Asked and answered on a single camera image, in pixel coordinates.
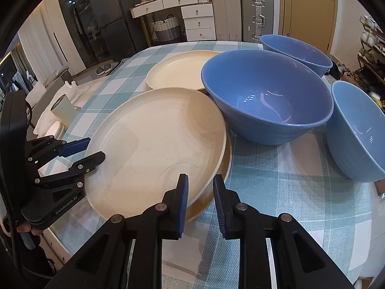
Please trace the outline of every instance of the white curtain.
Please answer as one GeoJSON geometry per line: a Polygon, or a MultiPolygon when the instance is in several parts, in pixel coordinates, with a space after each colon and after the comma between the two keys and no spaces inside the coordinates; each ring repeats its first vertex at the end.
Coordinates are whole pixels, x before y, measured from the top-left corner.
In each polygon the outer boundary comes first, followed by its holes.
{"type": "Polygon", "coordinates": [[[20,42],[38,81],[43,85],[47,78],[62,67],[44,26],[41,2],[19,30],[20,42]]]}

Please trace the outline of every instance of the blue bowl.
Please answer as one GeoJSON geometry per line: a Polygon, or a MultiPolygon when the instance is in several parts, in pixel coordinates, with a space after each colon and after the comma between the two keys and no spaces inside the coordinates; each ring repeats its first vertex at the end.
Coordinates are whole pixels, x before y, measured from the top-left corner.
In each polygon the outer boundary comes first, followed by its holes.
{"type": "Polygon", "coordinates": [[[324,53],[306,42],[277,34],[265,34],[259,40],[264,50],[296,59],[310,67],[320,77],[333,67],[332,61],[324,53]]]}
{"type": "Polygon", "coordinates": [[[330,90],[310,68],[264,50],[227,51],[209,59],[201,78],[229,126],[263,145],[279,145],[324,124],[330,90]]]}
{"type": "Polygon", "coordinates": [[[332,85],[334,112],[326,125],[330,153],[349,178],[362,183],[385,179],[385,115],[361,89],[332,85]]]}

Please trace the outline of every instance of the suitcase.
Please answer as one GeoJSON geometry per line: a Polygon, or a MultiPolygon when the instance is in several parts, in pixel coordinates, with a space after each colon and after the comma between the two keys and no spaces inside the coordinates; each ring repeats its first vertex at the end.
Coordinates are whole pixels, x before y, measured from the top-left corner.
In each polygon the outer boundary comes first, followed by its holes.
{"type": "Polygon", "coordinates": [[[273,33],[274,0],[241,0],[242,41],[259,43],[260,36],[273,33]]]}
{"type": "Polygon", "coordinates": [[[212,0],[216,39],[242,41],[241,0],[212,0]]]}

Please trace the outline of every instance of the ceramic plate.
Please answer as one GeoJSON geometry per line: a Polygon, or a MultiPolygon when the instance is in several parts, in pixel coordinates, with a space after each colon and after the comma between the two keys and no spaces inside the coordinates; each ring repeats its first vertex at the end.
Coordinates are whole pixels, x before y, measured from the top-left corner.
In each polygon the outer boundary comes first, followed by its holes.
{"type": "Polygon", "coordinates": [[[147,74],[147,85],[152,89],[182,87],[203,90],[203,65],[219,54],[217,51],[189,51],[168,57],[156,64],[147,74]]]}
{"type": "MultiPolygon", "coordinates": [[[[226,139],[226,149],[225,154],[222,159],[222,163],[219,166],[217,174],[221,174],[224,182],[226,182],[227,177],[230,173],[232,160],[232,148],[231,148],[231,140],[229,135],[227,135],[226,139]]],[[[214,192],[212,190],[212,181],[210,185],[206,188],[205,192],[186,210],[186,223],[191,222],[199,215],[201,215],[214,201],[214,192]]]]}
{"type": "Polygon", "coordinates": [[[86,156],[103,151],[106,158],[87,176],[87,199],[105,219],[131,217],[161,202],[185,173],[190,206],[210,185],[225,146],[222,114],[205,94],[186,88],[142,93],[112,112],[92,137],[86,156]]]}
{"type": "Polygon", "coordinates": [[[54,136],[55,139],[60,139],[64,135],[65,126],[61,121],[56,121],[46,132],[46,136],[54,136]]]}

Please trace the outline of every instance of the refrigerator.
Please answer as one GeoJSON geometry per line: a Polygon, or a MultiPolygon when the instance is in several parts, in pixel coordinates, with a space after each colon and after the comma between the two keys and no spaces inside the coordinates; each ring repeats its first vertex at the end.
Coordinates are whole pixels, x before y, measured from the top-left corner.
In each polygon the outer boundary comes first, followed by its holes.
{"type": "Polygon", "coordinates": [[[133,56],[148,47],[139,18],[130,8],[141,0],[90,0],[96,22],[114,61],[133,56]]]}

